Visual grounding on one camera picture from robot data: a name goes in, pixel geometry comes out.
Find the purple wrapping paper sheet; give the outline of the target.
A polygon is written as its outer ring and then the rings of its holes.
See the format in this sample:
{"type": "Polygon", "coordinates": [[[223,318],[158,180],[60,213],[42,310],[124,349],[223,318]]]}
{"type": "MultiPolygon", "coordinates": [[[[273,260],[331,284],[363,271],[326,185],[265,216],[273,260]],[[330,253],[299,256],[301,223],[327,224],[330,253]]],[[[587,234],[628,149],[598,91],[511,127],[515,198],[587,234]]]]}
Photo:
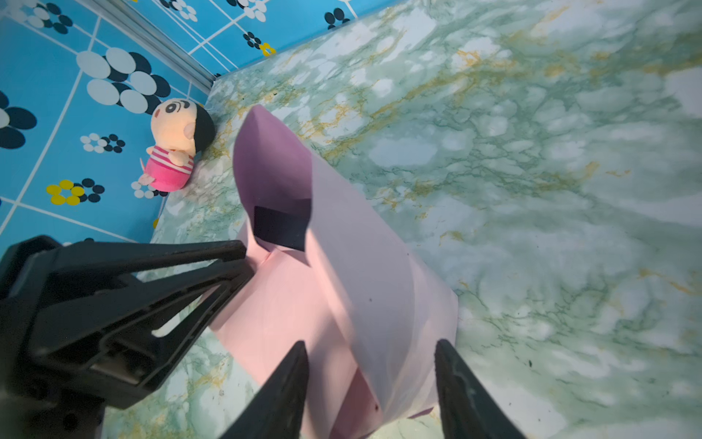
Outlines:
{"type": "Polygon", "coordinates": [[[252,279],[211,330],[256,382],[305,342],[306,438],[365,438],[438,402],[434,351],[455,340],[458,300],[360,192],[282,121],[254,106],[233,148],[252,279]],[[303,252],[253,235],[254,208],[310,199],[303,252]]]}

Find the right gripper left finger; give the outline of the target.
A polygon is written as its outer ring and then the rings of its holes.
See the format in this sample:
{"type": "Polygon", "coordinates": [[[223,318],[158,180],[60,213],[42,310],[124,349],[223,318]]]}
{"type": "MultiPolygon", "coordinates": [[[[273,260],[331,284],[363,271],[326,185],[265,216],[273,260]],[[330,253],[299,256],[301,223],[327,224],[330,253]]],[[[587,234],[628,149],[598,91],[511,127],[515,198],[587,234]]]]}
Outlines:
{"type": "Polygon", "coordinates": [[[298,340],[221,438],[300,438],[309,372],[305,342],[298,340]]]}

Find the dark blue gift box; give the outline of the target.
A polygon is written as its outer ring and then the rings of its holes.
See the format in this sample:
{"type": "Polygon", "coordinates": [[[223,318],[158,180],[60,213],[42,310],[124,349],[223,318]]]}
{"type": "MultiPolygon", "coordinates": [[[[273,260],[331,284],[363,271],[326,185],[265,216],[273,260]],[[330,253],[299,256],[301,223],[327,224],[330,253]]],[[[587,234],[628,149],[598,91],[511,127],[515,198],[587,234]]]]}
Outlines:
{"type": "Polygon", "coordinates": [[[291,211],[256,206],[253,235],[265,243],[303,252],[310,217],[310,199],[303,199],[302,204],[291,211]]]}

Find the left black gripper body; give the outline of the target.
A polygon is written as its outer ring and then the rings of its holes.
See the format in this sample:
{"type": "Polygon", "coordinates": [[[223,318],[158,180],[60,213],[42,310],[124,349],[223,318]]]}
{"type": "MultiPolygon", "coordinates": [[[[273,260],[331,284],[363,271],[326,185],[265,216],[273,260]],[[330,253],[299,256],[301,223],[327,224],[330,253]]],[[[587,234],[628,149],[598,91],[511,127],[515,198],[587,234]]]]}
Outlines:
{"type": "Polygon", "coordinates": [[[38,236],[1,260],[1,435],[98,438],[157,391],[250,279],[240,241],[38,236]]]}

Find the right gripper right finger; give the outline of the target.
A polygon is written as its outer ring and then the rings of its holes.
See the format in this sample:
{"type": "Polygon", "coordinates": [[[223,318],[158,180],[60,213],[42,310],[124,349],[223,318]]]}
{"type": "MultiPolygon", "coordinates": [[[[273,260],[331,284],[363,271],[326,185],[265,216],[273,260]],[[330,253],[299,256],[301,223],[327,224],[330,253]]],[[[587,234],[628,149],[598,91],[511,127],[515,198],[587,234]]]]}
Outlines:
{"type": "Polygon", "coordinates": [[[437,342],[435,375],[446,439],[525,439],[446,339],[437,342]]]}

